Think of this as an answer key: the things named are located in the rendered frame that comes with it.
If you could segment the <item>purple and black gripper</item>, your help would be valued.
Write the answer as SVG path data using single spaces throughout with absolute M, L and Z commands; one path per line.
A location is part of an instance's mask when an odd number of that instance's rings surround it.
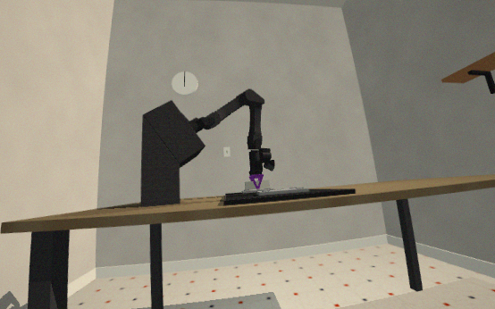
M 249 178 L 251 181 L 254 182 L 256 189 L 259 189 L 264 175 L 262 174 L 263 170 L 256 169 L 256 161 L 260 161 L 260 160 L 250 161 Z M 255 182 L 255 179 L 260 180 L 258 186 Z

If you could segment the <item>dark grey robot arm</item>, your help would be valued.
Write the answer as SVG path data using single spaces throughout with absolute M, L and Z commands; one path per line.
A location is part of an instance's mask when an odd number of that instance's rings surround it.
M 252 104 L 253 103 L 253 104 Z M 271 160 L 272 154 L 270 148 L 261 148 L 262 145 L 262 132 L 261 132 L 261 110 L 264 99 L 260 97 L 254 90 L 247 89 L 241 93 L 238 97 L 231 100 L 228 104 L 224 105 L 215 112 L 210 113 L 206 117 L 200 119 L 195 118 L 189 121 L 189 125 L 192 129 L 198 133 L 202 129 L 212 129 L 221 123 L 223 119 L 230 114 L 237 111 L 243 105 L 249 106 L 250 110 L 250 125 L 247 136 L 248 149 L 252 149 L 249 152 L 249 161 L 256 161 L 256 169 L 262 170 L 264 167 L 270 171 L 275 168 L 274 160 Z M 254 150 L 256 149 L 256 150 Z

